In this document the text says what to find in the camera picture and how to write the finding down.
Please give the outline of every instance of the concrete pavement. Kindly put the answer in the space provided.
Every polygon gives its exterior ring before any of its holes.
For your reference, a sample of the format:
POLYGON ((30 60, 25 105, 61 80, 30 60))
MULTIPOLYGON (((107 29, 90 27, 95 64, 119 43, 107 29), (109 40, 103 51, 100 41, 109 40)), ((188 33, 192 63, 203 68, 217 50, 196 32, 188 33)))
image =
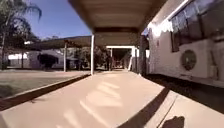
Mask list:
POLYGON ((99 73, 1 112, 1 128, 221 128, 224 115, 139 75, 99 73))

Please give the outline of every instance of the air conditioning unit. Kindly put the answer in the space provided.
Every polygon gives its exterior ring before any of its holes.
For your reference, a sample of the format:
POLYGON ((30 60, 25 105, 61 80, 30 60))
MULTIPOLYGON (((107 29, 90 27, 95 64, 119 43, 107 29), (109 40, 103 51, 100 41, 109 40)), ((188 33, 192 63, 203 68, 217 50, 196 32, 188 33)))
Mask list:
POLYGON ((214 78, 217 68, 214 66, 213 42, 201 40, 180 46, 180 70, 182 76, 214 78))

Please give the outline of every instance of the pole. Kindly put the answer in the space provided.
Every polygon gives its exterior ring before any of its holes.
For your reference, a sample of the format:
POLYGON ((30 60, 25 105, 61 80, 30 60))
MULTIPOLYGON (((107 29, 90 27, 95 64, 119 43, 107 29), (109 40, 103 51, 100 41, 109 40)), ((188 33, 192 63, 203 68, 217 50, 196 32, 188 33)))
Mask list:
POLYGON ((92 35, 92 38, 91 38, 91 75, 94 74, 94 41, 95 41, 95 36, 92 35))
POLYGON ((138 48, 137 46, 135 47, 135 71, 138 73, 138 48))
POLYGON ((113 69, 114 59, 113 59, 113 49, 110 49, 110 57, 111 57, 111 63, 110 63, 110 71, 113 69))
POLYGON ((24 52, 22 50, 22 58, 21 58, 21 68, 23 69, 23 62, 24 62, 24 58, 23 58, 24 52))
POLYGON ((142 76, 146 75, 146 47, 147 39, 145 36, 140 37, 140 48, 139 48, 139 73, 142 76))
POLYGON ((67 72, 67 42, 65 42, 64 48, 64 72, 67 72))

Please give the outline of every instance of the blue sky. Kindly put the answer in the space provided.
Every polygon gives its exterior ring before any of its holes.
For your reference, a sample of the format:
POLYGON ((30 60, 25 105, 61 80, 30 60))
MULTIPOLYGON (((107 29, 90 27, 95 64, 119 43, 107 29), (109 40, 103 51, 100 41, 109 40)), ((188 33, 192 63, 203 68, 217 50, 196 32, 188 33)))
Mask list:
POLYGON ((38 5, 43 16, 26 16, 32 31, 40 38, 90 35, 91 32, 69 5, 67 0, 30 0, 38 5))

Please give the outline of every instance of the sunlight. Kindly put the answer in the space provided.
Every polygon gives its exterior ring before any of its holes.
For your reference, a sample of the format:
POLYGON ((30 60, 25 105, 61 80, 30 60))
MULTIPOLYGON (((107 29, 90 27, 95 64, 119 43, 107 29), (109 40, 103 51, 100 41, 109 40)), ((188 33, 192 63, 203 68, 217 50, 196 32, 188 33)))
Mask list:
POLYGON ((122 107, 122 103, 100 91, 93 91, 86 100, 97 107, 122 107))
POLYGON ((102 82, 102 84, 106 85, 108 87, 114 88, 114 89, 119 89, 120 88, 119 86, 111 84, 111 83, 108 83, 108 82, 102 82))
POLYGON ((72 109, 69 109, 64 113, 64 118, 66 118, 68 122, 75 128, 82 128, 81 124, 77 121, 77 118, 72 109))
POLYGON ((83 101, 80 101, 80 105, 90 114, 92 115, 97 121, 103 124, 105 127, 109 128, 110 125, 101 117, 99 116, 94 110, 88 107, 83 101))
POLYGON ((107 93, 107 94, 113 96, 116 99, 120 99, 121 98, 118 93, 116 93, 115 91, 113 91, 112 89, 110 89, 107 86, 99 85, 99 86, 97 86, 97 89, 102 91, 102 92, 104 92, 104 93, 107 93))

